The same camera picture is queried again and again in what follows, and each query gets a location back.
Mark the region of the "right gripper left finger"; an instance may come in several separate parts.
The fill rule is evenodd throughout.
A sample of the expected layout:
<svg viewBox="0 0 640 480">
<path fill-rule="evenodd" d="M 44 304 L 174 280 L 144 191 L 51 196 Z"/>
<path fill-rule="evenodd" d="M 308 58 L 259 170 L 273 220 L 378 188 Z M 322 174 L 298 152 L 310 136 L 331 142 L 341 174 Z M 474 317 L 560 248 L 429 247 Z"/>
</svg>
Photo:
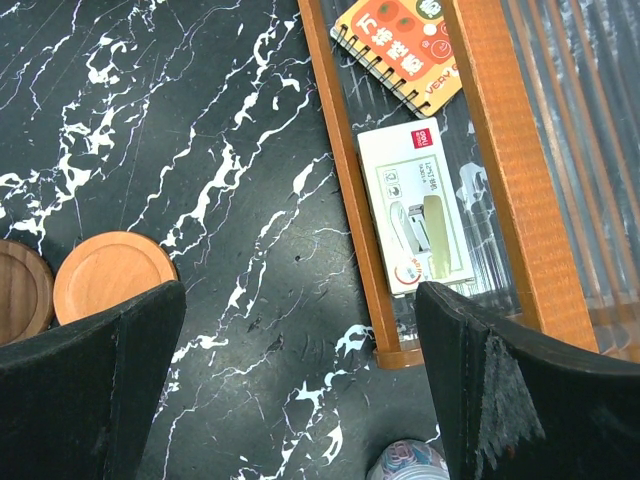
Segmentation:
<svg viewBox="0 0 640 480">
<path fill-rule="evenodd" d="M 185 312 L 168 281 L 2 347 L 2 478 L 135 478 Z"/>
</svg>

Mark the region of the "dark wood coaster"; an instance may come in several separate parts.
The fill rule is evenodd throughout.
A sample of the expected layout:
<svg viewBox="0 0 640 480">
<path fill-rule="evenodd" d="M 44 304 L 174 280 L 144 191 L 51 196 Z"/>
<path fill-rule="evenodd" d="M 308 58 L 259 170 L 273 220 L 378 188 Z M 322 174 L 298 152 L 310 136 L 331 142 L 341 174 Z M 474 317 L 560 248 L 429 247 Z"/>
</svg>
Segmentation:
<svg viewBox="0 0 640 480">
<path fill-rule="evenodd" d="M 54 277 L 45 260 L 28 246 L 1 241 L 1 344 L 47 330 L 54 316 Z"/>
</svg>

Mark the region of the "light wood coaster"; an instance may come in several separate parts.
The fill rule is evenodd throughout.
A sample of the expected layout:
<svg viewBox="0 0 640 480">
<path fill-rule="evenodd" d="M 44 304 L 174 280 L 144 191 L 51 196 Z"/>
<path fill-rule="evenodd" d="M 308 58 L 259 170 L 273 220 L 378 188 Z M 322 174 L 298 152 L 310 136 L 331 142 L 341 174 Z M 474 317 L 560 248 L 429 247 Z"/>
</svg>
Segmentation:
<svg viewBox="0 0 640 480">
<path fill-rule="evenodd" d="M 126 231 L 95 235 L 62 262 L 53 288 L 55 315 L 66 325 L 177 278 L 167 253 L 150 238 Z"/>
</svg>

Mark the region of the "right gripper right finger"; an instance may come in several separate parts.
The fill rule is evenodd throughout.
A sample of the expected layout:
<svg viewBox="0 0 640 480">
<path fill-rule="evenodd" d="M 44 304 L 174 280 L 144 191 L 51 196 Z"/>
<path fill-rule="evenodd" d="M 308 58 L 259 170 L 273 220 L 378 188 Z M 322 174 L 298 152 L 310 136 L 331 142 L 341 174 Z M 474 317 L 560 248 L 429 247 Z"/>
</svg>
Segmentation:
<svg viewBox="0 0 640 480">
<path fill-rule="evenodd" d="M 415 316 L 454 479 L 635 479 L 639 367 L 424 282 Z"/>
</svg>

